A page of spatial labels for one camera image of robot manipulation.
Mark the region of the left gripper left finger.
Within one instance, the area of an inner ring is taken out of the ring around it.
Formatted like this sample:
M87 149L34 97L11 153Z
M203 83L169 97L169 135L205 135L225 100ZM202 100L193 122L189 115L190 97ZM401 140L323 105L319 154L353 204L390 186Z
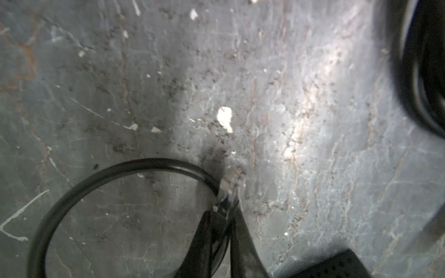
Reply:
M210 278L212 277L213 214L205 211L193 237L184 261L178 268L175 278Z

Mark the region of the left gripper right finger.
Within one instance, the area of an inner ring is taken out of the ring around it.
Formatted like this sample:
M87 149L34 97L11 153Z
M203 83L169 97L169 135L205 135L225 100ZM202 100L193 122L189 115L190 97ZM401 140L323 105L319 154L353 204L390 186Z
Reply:
M268 278L239 206L233 211L229 237L231 277Z

